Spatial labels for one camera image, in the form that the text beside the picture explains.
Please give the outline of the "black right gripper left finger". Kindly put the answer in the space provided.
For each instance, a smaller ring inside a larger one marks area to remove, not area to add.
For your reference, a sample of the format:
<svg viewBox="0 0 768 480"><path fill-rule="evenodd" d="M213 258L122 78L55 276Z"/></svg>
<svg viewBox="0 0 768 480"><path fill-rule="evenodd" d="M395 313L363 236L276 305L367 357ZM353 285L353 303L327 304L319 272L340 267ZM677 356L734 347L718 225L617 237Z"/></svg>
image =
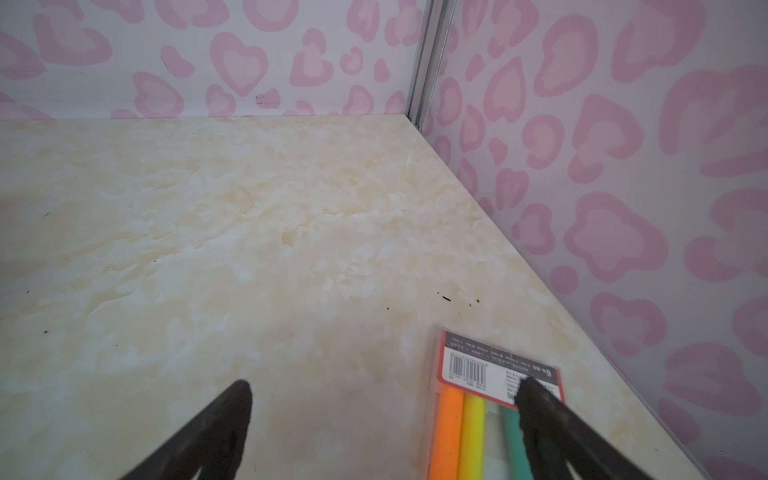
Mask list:
<svg viewBox="0 0 768 480"><path fill-rule="evenodd" d="M239 379L202 409L125 479L233 479L252 409L250 384Z"/></svg>

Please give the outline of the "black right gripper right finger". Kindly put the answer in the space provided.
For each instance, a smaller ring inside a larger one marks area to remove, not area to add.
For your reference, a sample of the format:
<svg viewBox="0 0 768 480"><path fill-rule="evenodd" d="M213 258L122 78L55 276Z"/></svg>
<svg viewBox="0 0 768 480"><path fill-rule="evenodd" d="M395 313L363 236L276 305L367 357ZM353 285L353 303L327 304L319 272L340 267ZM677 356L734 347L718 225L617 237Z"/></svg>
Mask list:
<svg viewBox="0 0 768 480"><path fill-rule="evenodd" d="M535 479L650 479L537 379L520 383L515 405Z"/></svg>

